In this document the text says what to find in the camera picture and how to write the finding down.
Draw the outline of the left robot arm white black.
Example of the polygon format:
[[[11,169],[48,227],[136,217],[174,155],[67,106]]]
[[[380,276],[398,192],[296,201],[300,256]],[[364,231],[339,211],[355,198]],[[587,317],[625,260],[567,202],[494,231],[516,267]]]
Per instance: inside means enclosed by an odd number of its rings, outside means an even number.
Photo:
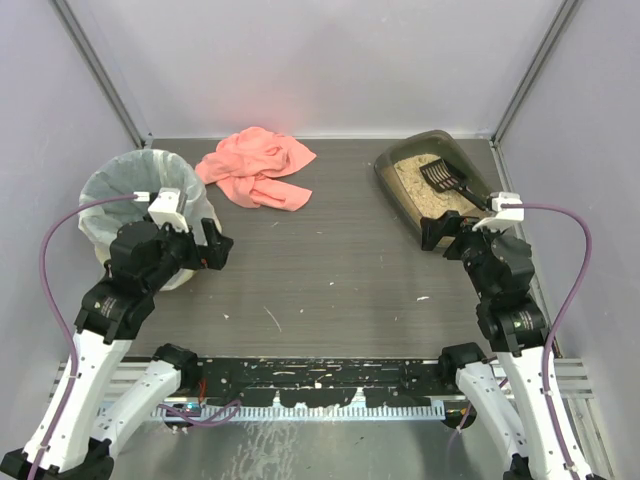
[[[107,479],[122,448],[169,395],[194,388],[197,355],[165,344],[137,380],[104,413],[107,387],[155,308],[154,297],[181,269],[222,269],[234,245],[215,222],[192,230],[150,219],[123,225],[110,245],[103,278],[83,297],[69,362],[43,420],[27,444],[4,455],[14,479]]]

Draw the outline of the trash bin with white liner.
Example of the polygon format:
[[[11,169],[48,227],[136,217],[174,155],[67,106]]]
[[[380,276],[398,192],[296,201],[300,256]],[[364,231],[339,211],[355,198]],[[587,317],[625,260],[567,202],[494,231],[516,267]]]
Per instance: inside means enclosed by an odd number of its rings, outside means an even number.
[[[207,198],[205,184],[194,168],[178,154],[166,150],[134,150],[112,158],[87,180],[80,192],[79,204],[131,193],[157,194],[167,188],[185,194],[182,215],[192,228],[197,244],[205,243],[202,219],[210,218],[218,229],[222,228]],[[101,264],[111,258],[109,247],[117,231],[127,223],[142,220],[149,205],[149,200],[118,201],[78,214],[78,228],[93,245]]]

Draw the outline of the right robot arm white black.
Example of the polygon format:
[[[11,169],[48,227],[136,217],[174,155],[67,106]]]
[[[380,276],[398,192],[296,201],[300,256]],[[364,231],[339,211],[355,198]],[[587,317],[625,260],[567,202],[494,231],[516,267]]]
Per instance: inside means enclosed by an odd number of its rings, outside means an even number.
[[[506,479],[593,479],[564,407],[553,363],[553,334],[530,294],[531,246],[505,229],[448,211],[422,218],[421,247],[445,237],[444,256],[458,260],[478,295],[478,326],[511,392],[475,343],[443,348],[439,375],[470,401],[503,458]]]

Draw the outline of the dark translucent litter box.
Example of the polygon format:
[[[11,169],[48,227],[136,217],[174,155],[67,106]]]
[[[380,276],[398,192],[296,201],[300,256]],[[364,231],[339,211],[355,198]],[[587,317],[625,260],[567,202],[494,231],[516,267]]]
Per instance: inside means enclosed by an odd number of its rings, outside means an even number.
[[[411,233],[448,211],[489,215],[492,188],[451,135],[431,130],[400,140],[374,162],[383,192]]]

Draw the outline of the black litter scoop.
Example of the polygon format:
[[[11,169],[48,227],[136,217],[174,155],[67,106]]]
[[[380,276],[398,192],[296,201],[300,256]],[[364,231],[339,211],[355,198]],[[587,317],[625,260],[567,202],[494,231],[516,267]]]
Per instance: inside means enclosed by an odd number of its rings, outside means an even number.
[[[467,177],[452,164],[438,158],[419,167],[427,184],[438,193],[455,191],[482,211],[487,211],[485,200],[475,195],[469,188]]]

